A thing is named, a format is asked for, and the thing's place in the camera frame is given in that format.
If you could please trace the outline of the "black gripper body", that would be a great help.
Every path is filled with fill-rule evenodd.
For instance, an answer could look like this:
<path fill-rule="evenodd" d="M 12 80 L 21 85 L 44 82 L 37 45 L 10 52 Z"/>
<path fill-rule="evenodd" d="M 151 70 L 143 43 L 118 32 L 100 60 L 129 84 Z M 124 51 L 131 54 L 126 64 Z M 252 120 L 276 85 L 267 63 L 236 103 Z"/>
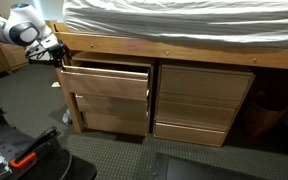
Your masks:
<path fill-rule="evenodd" d="M 60 43 L 59 45 L 52 47 L 50 49 L 50 54 L 52 56 L 51 59 L 52 65 L 55 68 L 64 68 L 63 59 L 65 57 L 70 56 L 69 48 L 63 43 Z"/>

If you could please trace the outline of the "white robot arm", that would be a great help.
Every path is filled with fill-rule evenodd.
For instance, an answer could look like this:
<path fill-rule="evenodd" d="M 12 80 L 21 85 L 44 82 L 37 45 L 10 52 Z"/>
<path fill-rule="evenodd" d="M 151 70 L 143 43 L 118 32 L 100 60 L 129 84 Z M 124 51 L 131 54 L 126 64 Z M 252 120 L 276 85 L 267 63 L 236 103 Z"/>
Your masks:
<path fill-rule="evenodd" d="M 0 42 L 25 47 L 27 54 L 42 46 L 50 54 L 55 68 L 64 69 L 64 57 L 69 55 L 67 46 L 56 37 L 40 13 L 27 3 L 12 5 L 8 18 L 0 15 Z"/>

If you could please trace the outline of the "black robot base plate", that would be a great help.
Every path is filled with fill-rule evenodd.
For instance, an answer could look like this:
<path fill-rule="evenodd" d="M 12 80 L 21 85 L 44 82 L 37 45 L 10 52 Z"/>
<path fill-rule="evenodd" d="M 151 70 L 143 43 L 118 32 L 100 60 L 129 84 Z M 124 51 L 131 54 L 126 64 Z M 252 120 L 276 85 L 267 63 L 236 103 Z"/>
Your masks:
<path fill-rule="evenodd" d="M 55 126 L 32 138 L 0 108 L 0 180 L 95 180 L 97 168 L 59 144 Z"/>

